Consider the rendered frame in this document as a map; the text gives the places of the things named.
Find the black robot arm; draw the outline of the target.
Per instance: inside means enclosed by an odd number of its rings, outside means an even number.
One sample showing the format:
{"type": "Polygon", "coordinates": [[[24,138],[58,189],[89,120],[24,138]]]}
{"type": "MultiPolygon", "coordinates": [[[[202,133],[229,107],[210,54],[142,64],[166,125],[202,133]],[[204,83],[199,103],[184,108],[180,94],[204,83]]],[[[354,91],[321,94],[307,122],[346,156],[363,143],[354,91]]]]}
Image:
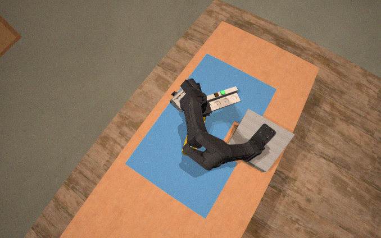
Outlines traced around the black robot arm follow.
{"type": "Polygon", "coordinates": [[[264,146],[276,134],[275,130],[263,124],[248,143],[227,144],[206,130],[202,109],[207,106],[207,95],[201,92],[200,84],[194,79],[188,79],[184,80],[181,88],[185,95],[180,100],[180,108],[187,124],[187,143],[183,146],[183,152],[208,171],[227,162],[252,160],[262,153],[264,146]],[[191,147],[204,147],[206,150],[202,152],[191,147]]]}

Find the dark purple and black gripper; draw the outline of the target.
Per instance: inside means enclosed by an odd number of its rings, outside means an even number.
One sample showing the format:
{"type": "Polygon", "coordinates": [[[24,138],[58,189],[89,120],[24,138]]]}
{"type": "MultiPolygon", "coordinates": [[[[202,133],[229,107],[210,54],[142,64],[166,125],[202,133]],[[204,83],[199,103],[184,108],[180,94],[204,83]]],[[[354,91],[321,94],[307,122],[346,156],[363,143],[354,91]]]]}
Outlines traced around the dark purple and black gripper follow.
{"type": "Polygon", "coordinates": [[[207,116],[210,116],[211,113],[212,113],[212,110],[210,107],[210,102],[207,100],[207,106],[205,106],[205,108],[202,109],[202,115],[203,117],[207,117],[207,116]]]}

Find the blue flat mat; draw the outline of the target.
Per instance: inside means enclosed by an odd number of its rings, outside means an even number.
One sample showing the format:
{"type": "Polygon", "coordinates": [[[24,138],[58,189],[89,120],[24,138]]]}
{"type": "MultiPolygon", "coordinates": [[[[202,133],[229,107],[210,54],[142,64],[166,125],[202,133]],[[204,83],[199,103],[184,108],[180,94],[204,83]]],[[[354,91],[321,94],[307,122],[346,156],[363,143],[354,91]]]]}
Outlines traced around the blue flat mat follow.
{"type": "MultiPolygon", "coordinates": [[[[206,117],[209,134],[224,140],[232,124],[250,109],[263,116],[276,88],[206,54],[189,76],[207,96],[237,87],[240,102],[206,117]]],[[[126,165],[186,207],[206,219],[237,162],[208,171],[182,152],[187,137],[184,112],[171,103],[126,161],[126,165]]]]}

